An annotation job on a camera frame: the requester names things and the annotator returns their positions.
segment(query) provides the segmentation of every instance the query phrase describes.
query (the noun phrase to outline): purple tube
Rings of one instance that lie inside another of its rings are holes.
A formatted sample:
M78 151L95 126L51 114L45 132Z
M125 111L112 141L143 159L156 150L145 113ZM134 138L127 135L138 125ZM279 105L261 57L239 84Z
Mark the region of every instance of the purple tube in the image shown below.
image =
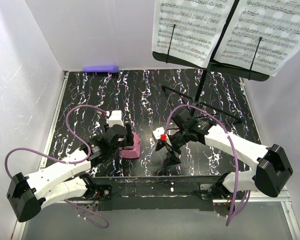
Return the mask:
M84 67L83 71L85 73L117 73L119 72L119 67L117 65L111 66L89 66Z

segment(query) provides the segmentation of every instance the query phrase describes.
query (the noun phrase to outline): marble pattern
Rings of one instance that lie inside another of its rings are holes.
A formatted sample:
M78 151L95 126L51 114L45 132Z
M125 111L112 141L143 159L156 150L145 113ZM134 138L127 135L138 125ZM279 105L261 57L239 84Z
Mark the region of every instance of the marble pattern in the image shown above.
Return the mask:
M200 69L124 70L117 74L70 72L50 155L61 159L80 145L79 141L68 133L64 123L65 117L71 108L90 104L108 111L122 110L124 120L132 123L133 131L141 138L139 159L122 159L118 155L112 161L92 169L90 173L94 177L202 176L233 171L232 156L197 142L190 142L181 148L182 164L165 169L162 168L165 149L154 151L156 145L152 139L152 131L163 127L172 109L182 103L177 94L168 90L167 97L161 90L161 84L194 96L201 72ZM211 72L206 78L201 95L207 103L243 119L243 123L238 124L230 117L217 115L228 130L249 141L260 143L239 78ZM212 109L203 109L215 113ZM69 122L79 136L88 140L103 131L106 120L103 115L92 109L79 109L70 117ZM240 164L241 170L247 168L248 166Z

